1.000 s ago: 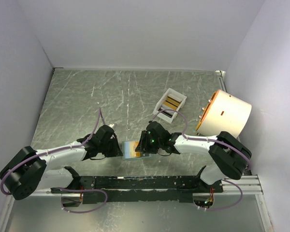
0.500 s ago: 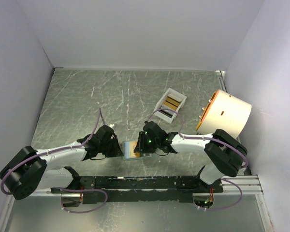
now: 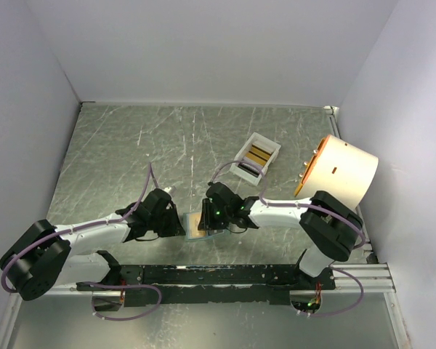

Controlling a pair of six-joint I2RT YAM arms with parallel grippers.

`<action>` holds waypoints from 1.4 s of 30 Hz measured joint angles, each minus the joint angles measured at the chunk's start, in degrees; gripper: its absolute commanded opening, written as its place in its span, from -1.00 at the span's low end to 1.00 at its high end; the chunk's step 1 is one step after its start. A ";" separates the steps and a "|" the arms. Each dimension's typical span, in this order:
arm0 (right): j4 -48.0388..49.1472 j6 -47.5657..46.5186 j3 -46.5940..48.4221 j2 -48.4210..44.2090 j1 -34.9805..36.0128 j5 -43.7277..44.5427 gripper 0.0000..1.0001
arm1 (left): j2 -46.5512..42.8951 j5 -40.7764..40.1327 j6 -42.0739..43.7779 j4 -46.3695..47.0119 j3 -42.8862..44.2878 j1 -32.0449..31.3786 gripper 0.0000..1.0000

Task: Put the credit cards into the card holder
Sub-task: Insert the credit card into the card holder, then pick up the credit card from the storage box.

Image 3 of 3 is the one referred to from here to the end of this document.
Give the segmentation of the green card holder wallet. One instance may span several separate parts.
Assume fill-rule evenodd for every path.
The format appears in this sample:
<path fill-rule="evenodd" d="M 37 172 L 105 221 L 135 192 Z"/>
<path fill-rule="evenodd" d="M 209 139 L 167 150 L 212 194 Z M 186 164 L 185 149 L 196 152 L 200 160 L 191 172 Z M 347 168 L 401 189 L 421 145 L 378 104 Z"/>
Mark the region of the green card holder wallet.
<path fill-rule="evenodd" d="M 205 228 L 201 223 L 200 212 L 188 212 L 182 216 L 182 225 L 185 230 L 185 240 L 188 242 L 202 241 L 217 236 L 225 235 L 226 230 Z"/>

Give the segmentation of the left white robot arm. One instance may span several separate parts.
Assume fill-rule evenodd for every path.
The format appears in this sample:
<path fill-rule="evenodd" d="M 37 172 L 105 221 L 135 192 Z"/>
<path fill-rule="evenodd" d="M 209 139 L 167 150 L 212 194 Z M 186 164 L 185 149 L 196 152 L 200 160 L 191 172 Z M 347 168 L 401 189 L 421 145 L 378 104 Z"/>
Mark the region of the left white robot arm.
<path fill-rule="evenodd" d="M 26 301 L 64 284 L 88 281 L 115 289 L 121 266 L 105 247 L 141 241 L 148 232 L 159 238 L 185 234 L 171 195 L 162 189 L 98 220 L 75 225 L 39 220 L 1 257 L 2 286 Z"/>

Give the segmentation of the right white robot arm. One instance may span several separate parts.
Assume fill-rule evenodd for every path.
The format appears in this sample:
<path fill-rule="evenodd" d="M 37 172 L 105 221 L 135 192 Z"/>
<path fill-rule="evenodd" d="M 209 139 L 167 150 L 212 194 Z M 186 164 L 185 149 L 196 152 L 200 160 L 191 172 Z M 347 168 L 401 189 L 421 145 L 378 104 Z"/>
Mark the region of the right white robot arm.
<path fill-rule="evenodd" d="M 295 284 L 309 289 L 333 262 L 346 262 L 366 242 L 363 221 L 324 190 L 309 198 L 270 200 L 263 196 L 241 198 L 221 182 L 209 184 L 202 201 L 199 230 L 242 230 L 264 227 L 300 227 L 312 241 L 294 271 Z"/>

